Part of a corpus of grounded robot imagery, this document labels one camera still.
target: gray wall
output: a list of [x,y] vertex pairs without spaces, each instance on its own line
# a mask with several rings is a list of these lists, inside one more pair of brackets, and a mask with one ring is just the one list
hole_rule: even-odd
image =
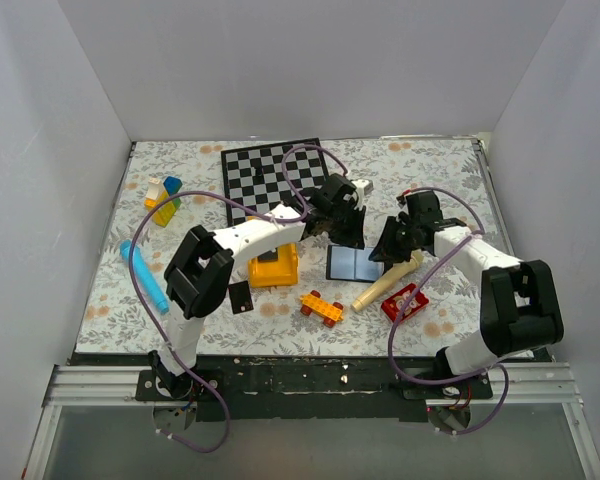
[[568,0],[495,129],[516,253],[553,269],[568,359],[600,452],[600,1]]
[[132,140],[491,131],[564,0],[59,0]]
[[55,0],[0,0],[0,479],[71,353],[129,140]]

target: flower pattern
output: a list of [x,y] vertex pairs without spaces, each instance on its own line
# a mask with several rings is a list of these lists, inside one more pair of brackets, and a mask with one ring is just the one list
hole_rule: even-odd
[[[183,190],[222,192],[220,152],[257,142],[139,142],[120,189],[111,227],[102,248],[93,288],[78,336],[78,353],[143,354],[158,348],[160,338],[136,297],[129,273],[119,254],[120,243],[133,236],[146,214],[144,195],[150,177],[178,177]],[[439,186],[465,199],[480,215],[487,235],[496,248],[504,238],[484,183],[484,172],[468,139],[337,140],[324,141],[344,161],[349,178],[372,179],[375,189],[367,199],[364,227],[369,246],[377,243],[388,215],[398,212],[395,196],[406,188]],[[337,166],[327,160],[330,171]],[[164,268],[185,232],[197,224],[208,230],[226,226],[225,207],[216,200],[195,196],[182,199],[182,206],[166,228],[149,223],[140,237],[145,262],[164,288]],[[440,196],[446,215],[468,217],[462,206]],[[468,223],[475,223],[468,218]],[[351,302],[368,284],[326,280],[326,236],[298,245],[299,283],[291,287],[252,289],[254,310],[233,315],[228,299],[205,321],[198,351],[225,355],[369,355],[386,356],[391,323],[376,301],[359,314]],[[425,264],[387,292],[382,299],[407,283],[420,281],[435,259],[425,255]],[[246,268],[234,271],[232,281],[247,279]],[[333,329],[315,315],[300,313],[301,295],[318,290],[326,301],[345,305],[344,321]],[[423,289],[430,304],[398,331],[398,355],[433,355],[441,347],[457,342],[478,328],[477,289],[454,267],[447,266]],[[178,315],[177,308],[167,315]],[[166,316],[161,318],[166,324]]]

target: blue tube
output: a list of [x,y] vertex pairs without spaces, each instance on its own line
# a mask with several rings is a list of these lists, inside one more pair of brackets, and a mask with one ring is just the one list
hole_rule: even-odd
[[[129,265],[129,250],[131,248],[131,240],[125,240],[120,244],[120,255],[124,259],[125,263]],[[140,249],[136,245],[136,248],[133,251],[133,271],[144,288],[144,291],[147,292],[149,298],[156,306],[161,315],[164,315],[169,311],[169,301],[167,297],[162,293],[162,289],[156,279],[153,277],[153,274],[147,267],[147,264],[144,263],[142,259],[142,255],[140,254]]]

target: orange toy car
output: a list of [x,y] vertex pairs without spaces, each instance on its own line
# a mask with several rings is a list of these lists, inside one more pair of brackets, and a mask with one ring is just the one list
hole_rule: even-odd
[[302,296],[302,308],[300,312],[307,317],[311,315],[311,312],[316,312],[324,320],[325,326],[333,328],[333,326],[342,321],[342,311],[344,307],[341,303],[333,302],[333,304],[327,303],[320,299],[320,292],[312,290],[309,295]]

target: checkerboard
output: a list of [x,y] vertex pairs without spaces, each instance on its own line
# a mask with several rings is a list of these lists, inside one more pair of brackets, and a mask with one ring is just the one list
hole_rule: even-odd
[[[282,157],[296,145],[320,145],[317,138],[293,142],[258,145],[222,152],[222,176],[227,198],[258,213],[270,212],[293,193],[282,175]],[[324,184],[327,166],[316,150],[300,150],[287,161],[289,179],[296,188],[319,187]],[[246,213],[227,205],[227,223],[239,225]]]

